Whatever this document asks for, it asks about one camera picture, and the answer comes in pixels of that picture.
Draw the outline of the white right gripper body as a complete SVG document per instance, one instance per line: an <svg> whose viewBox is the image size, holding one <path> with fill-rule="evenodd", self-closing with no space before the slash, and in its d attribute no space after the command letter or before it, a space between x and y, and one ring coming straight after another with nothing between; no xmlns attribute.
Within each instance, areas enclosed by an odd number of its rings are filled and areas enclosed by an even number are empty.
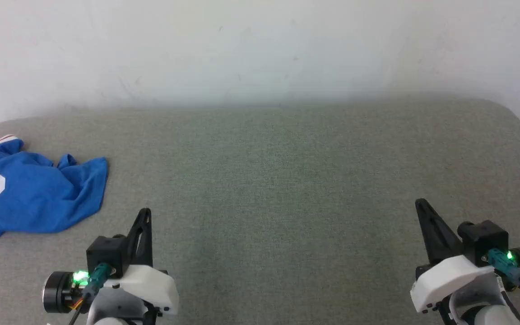
<svg viewBox="0 0 520 325"><path fill-rule="evenodd" d="M432 309L447 296L475 301L492 296L496 290L493 267L477 267L463 255L450 257L418 277L411 287L411 300L417 313Z"/></svg>

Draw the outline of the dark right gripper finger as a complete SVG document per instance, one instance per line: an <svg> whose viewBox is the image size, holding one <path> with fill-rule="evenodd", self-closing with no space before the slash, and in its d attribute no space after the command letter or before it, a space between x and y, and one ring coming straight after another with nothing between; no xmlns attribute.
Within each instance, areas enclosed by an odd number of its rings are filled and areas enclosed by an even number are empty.
<svg viewBox="0 0 520 325"><path fill-rule="evenodd" d="M462 242L425 198L415 201L430 266L450 257L462 255Z"/></svg>

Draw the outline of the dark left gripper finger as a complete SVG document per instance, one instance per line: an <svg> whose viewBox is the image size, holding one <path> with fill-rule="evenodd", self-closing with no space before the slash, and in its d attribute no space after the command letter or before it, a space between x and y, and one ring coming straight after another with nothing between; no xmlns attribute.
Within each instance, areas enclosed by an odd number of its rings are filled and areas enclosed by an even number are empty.
<svg viewBox="0 0 520 325"><path fill-rule="evenodd" d="M153 266L152 214L142 208L127 235L130 264Z"/></svg>

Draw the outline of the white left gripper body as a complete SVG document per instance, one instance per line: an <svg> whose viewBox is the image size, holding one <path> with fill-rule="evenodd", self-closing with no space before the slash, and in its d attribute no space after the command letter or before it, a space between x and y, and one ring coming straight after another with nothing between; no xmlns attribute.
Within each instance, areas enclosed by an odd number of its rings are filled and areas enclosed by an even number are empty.
<svg viewBox="0 0 520 325"><path fill-rule="evenodd" d="M168 315L180 308L175 280L146 265L131 265L120 279L109 279L101 288L101 313L105 316L142 316L149 303Z"/></svg>

